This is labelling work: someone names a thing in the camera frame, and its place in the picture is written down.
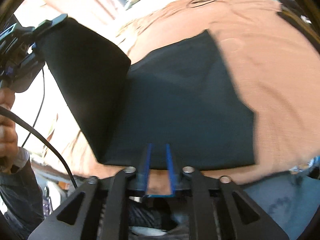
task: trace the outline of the black cable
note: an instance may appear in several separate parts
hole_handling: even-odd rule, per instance
[[[3,115],[5,117],[11,119],[15,123],[17,123],[18,125],[23,127],[24,129],[28,130],[34,136],[36,136],[40,141],[42,141],[44,143],[44,145],[46,145],[59,158],[59,160],[62,162],[63,166],[67,170],[67,173],[68,173],[68,175],[69,175],[69,177],[71,179],[71,182],[72,182],[73,186],[75,188],[77,188],[77,184],[76,184],[75,178],[73,177],[73,175],[71,173],[71,170],[70,170],[68,164],[66,163],[66,161],[64,160],[64,158],[37,130],[35,130],[33,127],[31,127],[29,124],[27,124],[25,121],[23,121],[20,117],[15,115],[13,112],[5,109],[2,106],[0,106],[0,115]]]
[[[40,108],[39,108],[37,117],[36,117],[36,119],[35,119],[35,122],[33,123],[32,128],[34,128],[35,125],[36,125],[36,122],[37,122],[37,120],[38,120],[38,117],[39,117],[39,114],[40,114],[40,111],[41,111],[41,108],[42,108],[42,105],[43,105],[43,101],[44,101],[44,91],[45,91],[45,89],[44,89],[44,70],[43,70],[43,68],[42,68],[42,76],[43,76],[43,97],[42,97],[42,102],[41,102],[41,105],[40,105]],[[27,136],[26,139],[24,140],[24,142],[23,142],[23,144],[22,144],[22,146],[21,146],[22,148],[24,147],[24,145],[25,145],[26,142],[28,141],[30,134],[31,134],[31,132],[29,132],[28,136]]]

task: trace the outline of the metal bolt head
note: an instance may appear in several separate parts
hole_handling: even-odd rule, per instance
[[[183,167],[182,170],[184,173],[193,173],[195,171],[195,168],[191,166],[186,166],[186,167]]]
[[[96,176],[91,176],[87,179],[89,184],[96,184],[98,182],[98,178]]]
[[[231,182],[231,178],[228,177],[228,176],[222,176],[222,177],[220,178],[220,181],[221,181],[222,183],[224,183],[224,184],[228,184],[228,183]]]
[[[134,173],[136,171],[135,167],[129,166],[124,169],[125,173]]]

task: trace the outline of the brown t-shirt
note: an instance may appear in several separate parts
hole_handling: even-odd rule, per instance
[[[121,29],[123,42],[135,39],[128,49],[132,63],[205,29],[217,41],[238,97],[255,115],[256,165],[205,171],[207,176],[230,175],[238,183],[247,183],[318,155],[320,56],[298,30],[276,14],[279,10],[280,4],[273,0],[178,0]],[[63,156],[92,155],[89,147],[72,149],[65,148]],[[118,170],[90,159],[85,171],[78,165],[71,170],[100,177]],[[166,171],[154,171],[149,188],[161,194],[168,191],[167,182]]]

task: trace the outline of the black cloth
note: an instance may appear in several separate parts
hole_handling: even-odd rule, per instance
[[[153,169],[166,169],[166,143],[183,165],[201,170],[254,164],[253,112],[207,31],[132,65],[117,112],[108,149],[97,156],[103,164],[135,166],[147,143]]]
[[[143,203],[128,201],[128,225],[129,227],[146,227],[162,229],[162,219],[159,211],[148,208]]]
[[[38,37],[36,45],[94,154],[103,155],[130,59],[72,18]]]

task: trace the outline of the hand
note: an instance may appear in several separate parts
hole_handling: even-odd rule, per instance
[[[14,100],[13,91],[9,88],[0,89],[0,106],[11,110]],[[9,174],[18,153],[18,135],[15,128],[14,121],[0,115],[0,157],[5,157],[5,169],[2,172]]]

